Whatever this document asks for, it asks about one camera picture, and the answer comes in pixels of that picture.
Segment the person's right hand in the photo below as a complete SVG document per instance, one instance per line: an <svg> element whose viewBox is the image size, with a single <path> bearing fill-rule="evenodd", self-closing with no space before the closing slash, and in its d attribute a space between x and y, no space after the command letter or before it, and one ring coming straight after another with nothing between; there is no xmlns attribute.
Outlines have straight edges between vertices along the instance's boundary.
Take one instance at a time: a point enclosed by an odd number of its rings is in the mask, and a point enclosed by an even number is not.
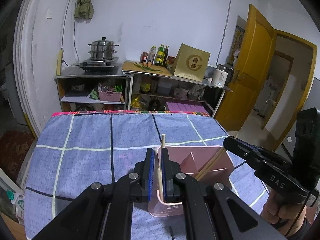
<svg viewBox="0 0 320 240"><path fill-rule="evenodd" d="M280 205L276 201L276 191L271 190L267 202L263 206L260 216L270 224L276 224L279 219L287 219L278 231L290 237L297 233L304 224L306 206L301 211L302 204Z"/></svg>

